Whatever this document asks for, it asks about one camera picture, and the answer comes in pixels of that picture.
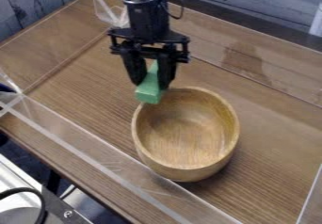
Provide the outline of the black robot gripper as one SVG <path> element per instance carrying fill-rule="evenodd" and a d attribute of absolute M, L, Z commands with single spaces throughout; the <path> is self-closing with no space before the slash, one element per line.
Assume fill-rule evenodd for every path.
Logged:
<path fill-rule="evenodd" d="M 137 86 L 147 74 L 143 58 L 157 58 L 160 89 L 167 89 L 176 75 L 176 62 L 188 62 L 185 35 L 169 28 L 169 12 L 165 0 L 123 0 L 129 18 L 128 27 L 108 30 L 111 52 L 121 56 L 131 79 Z"/>

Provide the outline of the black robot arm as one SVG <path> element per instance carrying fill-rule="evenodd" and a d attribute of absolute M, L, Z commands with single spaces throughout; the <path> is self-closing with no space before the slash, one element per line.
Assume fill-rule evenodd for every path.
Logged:
<path fill-rule="evenodd" d="M 157 81 L 167 89 L 175 79 L 179 63 L 188 62 L 189 38 L 172 31 L 167 0 L 123 0 L 129 26 L 108 30 L 111 53 L 120 55 L 131 82 L 137 86 L 145 75 L 145 58 L 157 60 Z"/>

